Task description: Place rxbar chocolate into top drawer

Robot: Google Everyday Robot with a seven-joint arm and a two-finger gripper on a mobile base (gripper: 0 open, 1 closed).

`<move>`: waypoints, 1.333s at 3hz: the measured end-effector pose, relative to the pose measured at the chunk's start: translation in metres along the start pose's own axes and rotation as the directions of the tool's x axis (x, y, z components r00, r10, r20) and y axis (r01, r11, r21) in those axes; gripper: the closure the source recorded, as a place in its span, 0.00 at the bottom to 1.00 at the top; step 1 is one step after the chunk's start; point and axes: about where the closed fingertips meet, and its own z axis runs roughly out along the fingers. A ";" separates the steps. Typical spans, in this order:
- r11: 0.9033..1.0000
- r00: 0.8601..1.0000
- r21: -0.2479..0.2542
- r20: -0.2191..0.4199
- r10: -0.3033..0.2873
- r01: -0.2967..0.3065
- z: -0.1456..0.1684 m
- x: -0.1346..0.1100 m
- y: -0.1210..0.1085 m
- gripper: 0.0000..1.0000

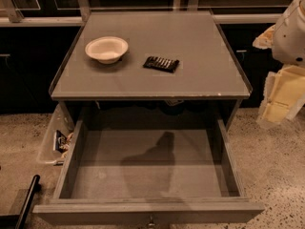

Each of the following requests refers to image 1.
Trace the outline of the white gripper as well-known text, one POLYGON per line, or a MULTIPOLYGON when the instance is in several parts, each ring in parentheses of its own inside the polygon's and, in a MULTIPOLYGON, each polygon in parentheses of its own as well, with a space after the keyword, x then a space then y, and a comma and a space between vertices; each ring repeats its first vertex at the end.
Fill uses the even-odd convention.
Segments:
MULTIPOLYGON (((253 46, 270 49, 274 32, 275 25, 272 25, 254 40, 253 46)), ((293 120, 305 104, 305 68, 284 65, 277 73, 268 72, 263 96, 256 120, 261 128, 271 129, 293 120)))

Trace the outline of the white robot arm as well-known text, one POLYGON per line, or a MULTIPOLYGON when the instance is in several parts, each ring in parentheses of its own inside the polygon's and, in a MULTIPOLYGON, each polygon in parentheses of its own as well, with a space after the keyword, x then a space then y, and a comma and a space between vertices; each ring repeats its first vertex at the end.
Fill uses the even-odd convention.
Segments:
POLYGON ((283 64, 277 73, 268 73, 258 111, 257 123, 271 129, 284 120, 293 120, 304 105, 305 0, 293 0, 253 46, 271 49, 273 59, 283 64))

